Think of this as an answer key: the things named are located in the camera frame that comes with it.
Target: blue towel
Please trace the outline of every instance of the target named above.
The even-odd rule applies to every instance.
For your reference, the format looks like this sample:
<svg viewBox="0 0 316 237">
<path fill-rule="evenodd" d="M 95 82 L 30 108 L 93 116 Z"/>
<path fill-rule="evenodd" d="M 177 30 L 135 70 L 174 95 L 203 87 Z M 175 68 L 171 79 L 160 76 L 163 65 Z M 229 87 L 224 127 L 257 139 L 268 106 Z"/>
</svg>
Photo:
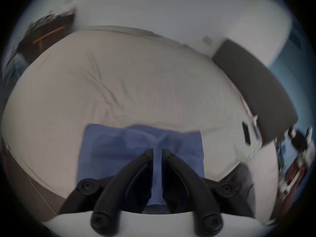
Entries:
<svg viewBox="0 0 316 237">
<path fill-rule="evenodd" d="M 154 149 L 153 187 L 148 205 L 165 204 L 161 186 L 163 148 L 169 149 L 200 177 L 204 177 L 200 132 L 180 133 L 144 125 L 121 129 L 89 124 L 79 154 L 77 183 L 85 178 L 101 179 L 116 175 L 148 148 Z"/>
</svg>

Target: black phone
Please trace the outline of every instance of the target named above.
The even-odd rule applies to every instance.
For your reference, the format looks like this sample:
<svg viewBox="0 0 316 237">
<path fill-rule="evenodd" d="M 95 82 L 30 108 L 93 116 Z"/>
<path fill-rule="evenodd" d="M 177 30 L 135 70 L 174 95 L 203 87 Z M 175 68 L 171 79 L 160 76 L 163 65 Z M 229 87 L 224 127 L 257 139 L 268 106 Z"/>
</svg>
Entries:
<svg viewBox="0 0 316 237">
<path fill-rule="evenodd" d="M 242 128 L 243 128 L 243 130 L 244 130 L 244 135 L 245 135 L 245 142 L 246 142 L 246 144 L 248 145 L 248 146 L 250 146 L 250 136 L 249 136 L 249 129 L 248 129 L 248 125 L 245 123 L 245 122 L 243 122 L 242 123 Z"/>
</svg>

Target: white cord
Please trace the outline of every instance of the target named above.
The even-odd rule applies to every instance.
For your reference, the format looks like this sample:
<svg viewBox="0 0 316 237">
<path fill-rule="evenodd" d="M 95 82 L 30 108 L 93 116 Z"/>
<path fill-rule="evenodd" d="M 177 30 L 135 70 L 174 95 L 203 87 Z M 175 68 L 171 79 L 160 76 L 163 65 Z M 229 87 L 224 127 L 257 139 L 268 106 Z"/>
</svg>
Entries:
<svg viewBox="0 0 316 237">
<path fill-rule="evenodd" d="M 54 209 L 49 205 L 49 203 L 48 203 L 47 200 L 43 197 L 43 195 L 38 191 L 38 189 L 32 184 L 31 179 L 30 179 L 30 176 L 27 175 L 27 177 L 28 177 L 28 179 L 29 179 L 31 185 L 33 186 L 33 188 L 36 189 L 36 191 L 39 193 L 39 195 L 41 195 L 41 197 L 42 197 L 42 198 L 44 199 L 44 201 L 47 203 L 47 205 L 49 206 L 49 208 L 50 208 L 56 215 L 58 215 L 58 214 L 54 211 Z"/>
</svg>

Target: mattress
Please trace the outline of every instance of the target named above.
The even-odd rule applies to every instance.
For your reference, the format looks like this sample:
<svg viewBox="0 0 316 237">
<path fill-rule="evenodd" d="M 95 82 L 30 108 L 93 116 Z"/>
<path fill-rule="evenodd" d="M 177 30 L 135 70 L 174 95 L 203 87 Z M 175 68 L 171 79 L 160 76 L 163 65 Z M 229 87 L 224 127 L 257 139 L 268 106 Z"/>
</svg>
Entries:
<svg viewBox="0 0 316 237">
<path fill-rule="evenodd" d="M 241 98 L 209 57 L 186 45 L 97 26 L 68 35 L 28 67 L 9 97 L 1 130 L 19 166 L 63 198 L 76 186 L 88 124 L 200 131 L 205 177 L 219 181 L 262 144 Z"/>
</svg>

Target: electrical outlet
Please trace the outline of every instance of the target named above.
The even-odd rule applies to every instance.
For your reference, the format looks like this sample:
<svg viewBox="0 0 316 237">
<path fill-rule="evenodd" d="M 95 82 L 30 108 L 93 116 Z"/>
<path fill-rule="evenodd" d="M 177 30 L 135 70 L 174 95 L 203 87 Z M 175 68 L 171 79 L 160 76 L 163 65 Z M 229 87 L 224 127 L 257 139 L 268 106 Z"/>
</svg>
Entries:
<svg viewBox="0 0 316 237">
<path fill-rule="evenodd" d="M 202 39 L 202 41 L 207 44 L 207 45 L 211 45 L 212 44 L 212 40 L 210 37 L 208 37 L 207 35 L 205 35 Z"/>
</svg>

